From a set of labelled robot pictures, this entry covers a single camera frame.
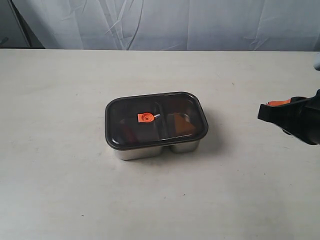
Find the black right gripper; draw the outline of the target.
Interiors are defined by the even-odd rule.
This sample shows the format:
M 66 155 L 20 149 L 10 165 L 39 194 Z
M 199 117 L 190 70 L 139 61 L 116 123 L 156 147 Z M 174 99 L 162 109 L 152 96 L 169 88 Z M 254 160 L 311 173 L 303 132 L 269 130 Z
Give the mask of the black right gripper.
M 257 118 L 308 145 L 320 144 L 320 91 L 313 97 L 295 96 L 261 104 Z

